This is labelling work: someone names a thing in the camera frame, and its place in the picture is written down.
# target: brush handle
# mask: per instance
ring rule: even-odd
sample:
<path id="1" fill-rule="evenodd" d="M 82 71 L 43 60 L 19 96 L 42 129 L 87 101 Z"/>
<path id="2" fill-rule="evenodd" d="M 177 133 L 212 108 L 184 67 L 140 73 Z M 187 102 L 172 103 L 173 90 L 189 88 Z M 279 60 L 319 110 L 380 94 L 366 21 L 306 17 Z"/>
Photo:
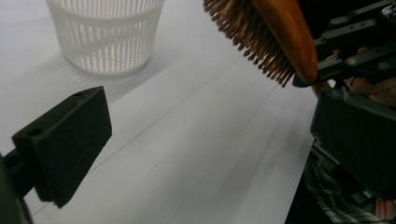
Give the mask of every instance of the brush handle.
<path id="1" fill-rule="evenodd" d="M 310 83 L 318 75 L 313 37 L 296 0 L 251 0 L 289 58 L 297 75 Z"/>

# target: wooden brush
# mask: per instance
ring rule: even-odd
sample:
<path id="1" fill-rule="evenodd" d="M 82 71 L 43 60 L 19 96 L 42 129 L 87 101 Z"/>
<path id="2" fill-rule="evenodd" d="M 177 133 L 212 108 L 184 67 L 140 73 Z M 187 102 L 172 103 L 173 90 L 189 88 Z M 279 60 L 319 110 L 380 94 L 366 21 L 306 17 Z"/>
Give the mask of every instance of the wooden brush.
<path id="1" fill-rule="evenodd" d="M 318 57 L 296 0 L 204 0 L 205 11 L 244 56 L 285 87 L 314 81 Z"/>

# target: white plastic basket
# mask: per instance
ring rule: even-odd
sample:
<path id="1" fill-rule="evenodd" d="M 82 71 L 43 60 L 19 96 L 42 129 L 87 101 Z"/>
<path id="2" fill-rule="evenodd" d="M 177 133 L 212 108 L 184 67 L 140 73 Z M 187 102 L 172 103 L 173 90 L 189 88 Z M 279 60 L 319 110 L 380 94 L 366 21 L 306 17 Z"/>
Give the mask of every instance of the white plastic basket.
<path id="1" fill-rule="evenodd" d="M 164 0 L 47 0 L 59 44 L 94 74 L 132 74 L 151 56 Z"/>

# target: plaid fabric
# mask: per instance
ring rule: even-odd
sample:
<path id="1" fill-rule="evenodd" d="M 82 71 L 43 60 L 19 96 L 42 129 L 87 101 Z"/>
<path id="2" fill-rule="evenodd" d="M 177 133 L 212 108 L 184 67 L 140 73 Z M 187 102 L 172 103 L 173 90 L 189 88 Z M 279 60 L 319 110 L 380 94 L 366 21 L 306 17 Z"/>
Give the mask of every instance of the plaid fabric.
<path id="1" fill-rule="evenodd" d="M 311 153 L 304 168 L 305 184 L 333 223 L 390 223 L 347 201 L 341 186 Z"/>

